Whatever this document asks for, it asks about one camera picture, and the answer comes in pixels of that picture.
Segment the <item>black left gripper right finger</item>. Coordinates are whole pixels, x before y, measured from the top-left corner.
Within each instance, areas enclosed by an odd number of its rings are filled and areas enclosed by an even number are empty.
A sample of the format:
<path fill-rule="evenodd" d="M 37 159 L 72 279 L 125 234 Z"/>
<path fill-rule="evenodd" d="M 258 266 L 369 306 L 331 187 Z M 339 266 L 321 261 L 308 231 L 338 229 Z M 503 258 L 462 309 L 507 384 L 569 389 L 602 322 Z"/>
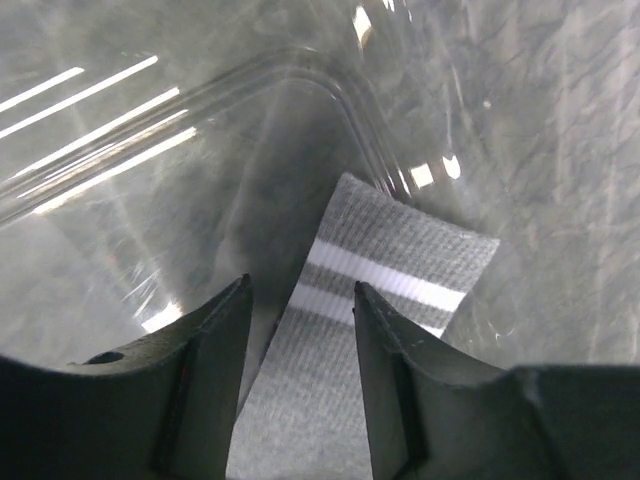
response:
<path fill-rule="evenodd" d="M 639 371 L 502 370 L 355 286 L 355 331 L 377 479 L 635 479 Z"/>

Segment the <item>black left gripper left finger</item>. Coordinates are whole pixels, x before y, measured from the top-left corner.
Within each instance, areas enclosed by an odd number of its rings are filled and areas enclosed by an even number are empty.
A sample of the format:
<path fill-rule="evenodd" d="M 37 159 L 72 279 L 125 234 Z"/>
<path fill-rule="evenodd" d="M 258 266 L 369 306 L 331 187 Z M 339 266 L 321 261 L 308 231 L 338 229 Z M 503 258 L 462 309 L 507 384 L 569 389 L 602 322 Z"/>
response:
<path fill-rule="evenodd" d="M 1 361 L 5 479 L 221 479 L 253 306 L 242 276 L 195 311 L 82 364 Z"/>

